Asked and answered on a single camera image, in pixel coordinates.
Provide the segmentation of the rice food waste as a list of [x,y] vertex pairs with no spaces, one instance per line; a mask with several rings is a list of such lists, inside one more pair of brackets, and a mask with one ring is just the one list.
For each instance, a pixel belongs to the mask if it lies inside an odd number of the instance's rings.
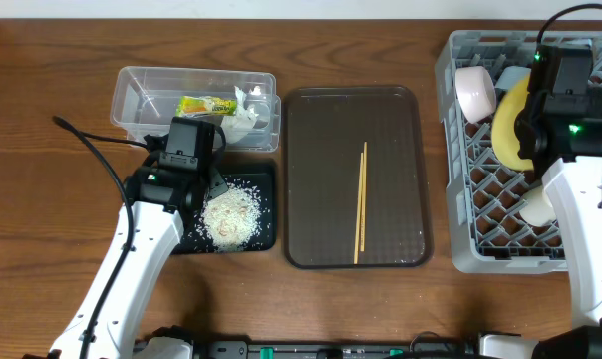
[[273,244],[271,200],[256,178],[228,176],[228,191],[210,199],[187,236],[195,253],[267,250]]

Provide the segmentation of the light blue bowl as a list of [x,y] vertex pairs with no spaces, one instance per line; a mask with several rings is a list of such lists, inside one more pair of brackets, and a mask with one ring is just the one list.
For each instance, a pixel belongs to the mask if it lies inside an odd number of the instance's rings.
[[508,92],[512,89],[519,81],[525,78],[531,73],[531,69],[528,67],[521,66],[509,66],[506,67],[498,80],[495,83],[495,87],[501,91]]

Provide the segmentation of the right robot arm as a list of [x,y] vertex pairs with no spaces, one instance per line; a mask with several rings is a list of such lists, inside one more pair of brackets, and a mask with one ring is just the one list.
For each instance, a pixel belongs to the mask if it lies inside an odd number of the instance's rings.
[[525,81],[502,99],[492,146],[501,163],[533,170],[559,225],[573,327],[546,340],[480,338],[483,358],[602,358],[602,89],[531,91]]

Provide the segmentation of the yellow plate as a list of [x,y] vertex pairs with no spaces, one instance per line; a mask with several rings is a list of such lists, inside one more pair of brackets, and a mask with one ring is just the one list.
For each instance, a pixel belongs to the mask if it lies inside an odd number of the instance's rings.
[[504,95],[491,127],[491,144],[497,159],[503,166],[521,172],[533,169],[532,160],[519,156],[520,140],[515,133],[516,118],[526,104],[529,78],[524,76]]

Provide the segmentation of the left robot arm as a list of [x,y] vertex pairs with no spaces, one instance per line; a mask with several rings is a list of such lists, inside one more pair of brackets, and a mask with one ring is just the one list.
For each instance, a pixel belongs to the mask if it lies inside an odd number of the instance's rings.
[[226,147],[215,149],[222,129],[195,135],[149,137],[143,163],[120,179],[94,146],[96,136],[77,137],[101,161],[123,200],[108,252],[75,316],[54,341],[50,358],[189,358],[191,342],[152,340],[134,349],[140,321],[158,276],[184,230],[212,189],[224,187],[216,166]]

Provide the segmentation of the pink bowl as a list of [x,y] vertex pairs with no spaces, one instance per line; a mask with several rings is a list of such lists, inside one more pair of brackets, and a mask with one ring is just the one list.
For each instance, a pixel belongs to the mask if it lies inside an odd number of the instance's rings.
[[455,72],[454,80],[462,113],[470,123],[477,123],[495,112],[495,87],[485,67],[460,68]]

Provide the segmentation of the pale green cup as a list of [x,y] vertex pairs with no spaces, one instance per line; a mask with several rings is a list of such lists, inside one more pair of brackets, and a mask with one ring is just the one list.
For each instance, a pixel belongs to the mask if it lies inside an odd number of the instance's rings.
[[529,225],[542,227],[556,220],[555,211],[542,185],[528,191],[521,200],[523,208],[519,214]]

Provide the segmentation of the white tissue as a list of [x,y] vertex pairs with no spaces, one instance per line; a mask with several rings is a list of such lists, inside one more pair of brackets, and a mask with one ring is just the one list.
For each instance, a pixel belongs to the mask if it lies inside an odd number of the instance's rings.
[[224,130],[226,141],[229,144],[240,142],[254,128],[257,122],[257,114],[254,107],[250,105],[244,107],[247,95],[237,86],[235,86],[236,110],[233,115],[224,116],[221,127]]

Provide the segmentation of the green snack wrapper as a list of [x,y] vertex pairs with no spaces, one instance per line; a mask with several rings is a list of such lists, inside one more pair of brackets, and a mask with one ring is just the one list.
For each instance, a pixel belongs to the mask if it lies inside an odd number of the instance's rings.
[[176,108],[178,117],[190,118],[198,115],[234,115],[237,101],[213,96],[183,96]]

